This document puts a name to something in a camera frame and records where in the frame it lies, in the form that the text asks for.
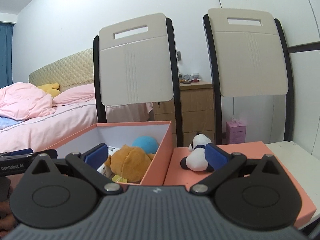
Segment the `person's left hand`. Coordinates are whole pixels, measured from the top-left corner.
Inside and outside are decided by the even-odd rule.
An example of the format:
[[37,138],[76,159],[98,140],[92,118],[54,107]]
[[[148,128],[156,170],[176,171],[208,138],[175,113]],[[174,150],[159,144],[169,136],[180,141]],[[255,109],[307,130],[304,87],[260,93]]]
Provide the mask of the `person's left hand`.
[[11,180],[1,177],[1,238],[14,230],[18,224],[10,209],[9,199],[12,192]]

